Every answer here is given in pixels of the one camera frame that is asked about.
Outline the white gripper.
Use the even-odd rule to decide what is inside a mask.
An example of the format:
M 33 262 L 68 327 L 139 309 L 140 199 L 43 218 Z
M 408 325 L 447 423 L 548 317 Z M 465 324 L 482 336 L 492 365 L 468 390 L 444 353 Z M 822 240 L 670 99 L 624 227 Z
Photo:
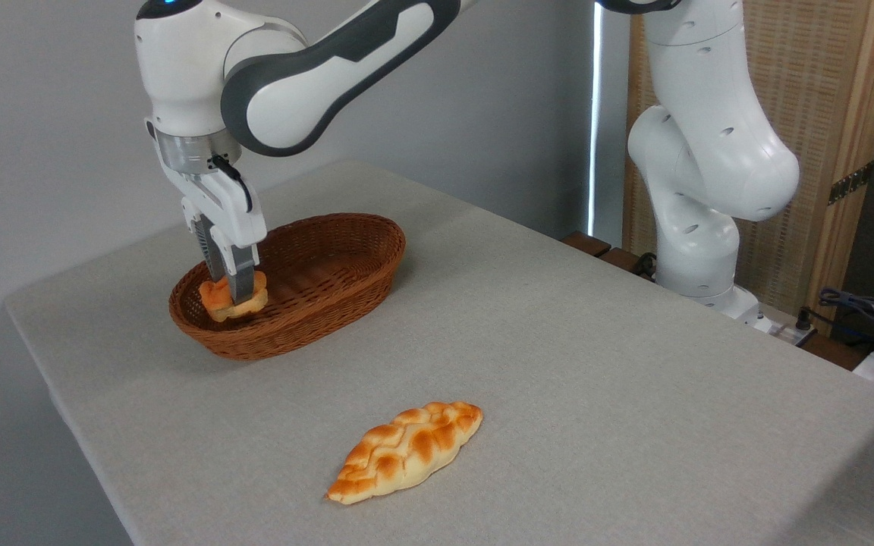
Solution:
M 185 221 L 194 232 L 212 282 L 228 279 L 233 304 L 253 297 L 257 244 L 267 235 L 257 192 L 233 163 L 241 145 L 228 129 L 173 136 L 154 124 L 150 136 L 168 180 L 184 194 Z

